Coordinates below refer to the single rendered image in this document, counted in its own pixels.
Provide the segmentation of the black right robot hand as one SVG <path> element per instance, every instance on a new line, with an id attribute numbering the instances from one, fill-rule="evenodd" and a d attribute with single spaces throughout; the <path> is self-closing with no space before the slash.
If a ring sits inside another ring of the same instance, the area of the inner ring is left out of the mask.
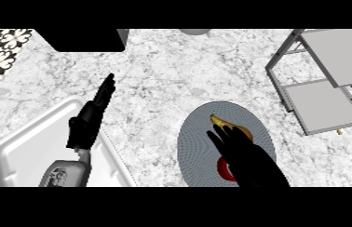
<path id="1" fill-rule="evenodd" d="M 264 148 L 243 131 L 228 126 L 214 126 L 208 136 L 228 163 L 230 172 L 243 188 L 288 188 L 289 181 Z"/>

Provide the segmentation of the white sink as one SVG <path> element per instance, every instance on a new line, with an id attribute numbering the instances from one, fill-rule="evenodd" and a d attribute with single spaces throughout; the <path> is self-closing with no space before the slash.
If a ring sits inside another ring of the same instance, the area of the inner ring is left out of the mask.
<path id="1" fill-rule="evenodd" d="M 0 140 L 0 186 L 38 187 L 55 160 L 78 160 L 67 148 L 69 120 L 86 104 L 79 96 L 66 98 Z M 101 129 L 92 153 L 88 187 L 135 187 L 128 167 Z"/>

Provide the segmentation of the black appliance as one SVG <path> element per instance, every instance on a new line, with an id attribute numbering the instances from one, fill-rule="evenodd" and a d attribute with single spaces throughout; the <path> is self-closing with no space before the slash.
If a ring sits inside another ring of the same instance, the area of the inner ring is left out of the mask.
<path id="1" fill-rule="evenodd" d="M 129 29 L 38 29 L 60 52 L 123 52 Z"/>

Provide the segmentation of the grey round object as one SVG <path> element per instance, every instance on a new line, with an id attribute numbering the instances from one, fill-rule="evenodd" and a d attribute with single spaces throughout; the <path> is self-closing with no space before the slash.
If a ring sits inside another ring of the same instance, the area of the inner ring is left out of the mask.
<path id="1" fill-rule="evenodd" d="M 203 35 L 206 34 L 212 29 L 181 29 L 181 32 L 188 35 Z"/>

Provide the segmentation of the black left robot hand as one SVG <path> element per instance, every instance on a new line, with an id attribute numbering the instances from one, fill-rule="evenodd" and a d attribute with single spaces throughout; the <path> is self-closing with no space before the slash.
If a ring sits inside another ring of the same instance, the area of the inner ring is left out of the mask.
<path id="1" fill-rule="evenodd" d="M 104 113 L 116 90 L 114 74 L 112 73 L 100 86 L 94 100 L 89 100 L 80 113 L 69 120 L 70 149 L 89 150 L 101 129 Z"/>

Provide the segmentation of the black white patterned tile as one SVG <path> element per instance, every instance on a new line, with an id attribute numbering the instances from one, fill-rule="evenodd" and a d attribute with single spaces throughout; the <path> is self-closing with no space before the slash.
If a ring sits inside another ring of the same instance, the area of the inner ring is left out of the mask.
<path id="1" fill-rule="evenodd" d="M 33 29 L 0 29 L 0 77 L 17 61 L 24 44 L 30 41 Z"/>

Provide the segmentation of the yellow banana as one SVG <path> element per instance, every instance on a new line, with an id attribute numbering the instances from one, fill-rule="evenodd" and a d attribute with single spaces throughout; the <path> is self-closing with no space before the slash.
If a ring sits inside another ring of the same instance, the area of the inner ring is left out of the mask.
<path id="1" fill-rule="evenodd" d="M 211 115 L 211 122 L 214 125 L 218 125 L 221 128 L 225 128 L 225 127 L 239 128 L 243 131 L 243 133 L 246 134 L 246 136 L 249 137 L 249 139 L 254 140 L 254 135 L 252 135 L 249 129 L 243 126 L 234 125 L 233 123 L 225 121 L 222 118 L 219 118 L 215 114 Z"/>

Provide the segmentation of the grey tiered shelf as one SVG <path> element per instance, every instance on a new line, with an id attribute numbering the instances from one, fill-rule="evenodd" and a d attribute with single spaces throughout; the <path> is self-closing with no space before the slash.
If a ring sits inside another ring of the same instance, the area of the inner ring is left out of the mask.
<path id="1" fill-rule="evenodd" d="M 274 67 L 285 57 L 307 52 L 324 79 L 283 86 Z M 352 127 L 352 29 L 295 29 L 265 65 L 285 108 L 296 115 L 304 134 Z"/>

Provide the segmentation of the round grey placemat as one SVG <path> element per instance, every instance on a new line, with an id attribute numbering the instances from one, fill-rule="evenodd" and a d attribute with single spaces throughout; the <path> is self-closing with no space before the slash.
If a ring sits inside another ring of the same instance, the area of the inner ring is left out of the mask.
<path id="1" fill-rule="evenodd" d="M 190 187 L 237 187 L 239 183 L 225 180 L 218 172 L 221 153 L 206 134 L 208 131 L 215 131 L 212 115 L 251 131 L 254 142 L 264 148 L 273 160 L 277 160 L 273 139 L 256 115 L 233 102 L 209 102 L 191 112 L 178 138 L 178 161 L 187 185 Z"/>

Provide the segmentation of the red can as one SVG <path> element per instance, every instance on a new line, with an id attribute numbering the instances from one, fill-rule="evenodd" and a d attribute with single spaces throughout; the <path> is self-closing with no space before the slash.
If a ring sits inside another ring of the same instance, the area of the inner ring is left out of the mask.
<path id="1" fill-rule="evenodd" d="M 221 157 L 218 160 L 218 172 L 221 177 L 228 181 L 236 181 L 236 177 L 233 176 L 230 169 L 228 169 L 228 163 L 225 159 Z"/>

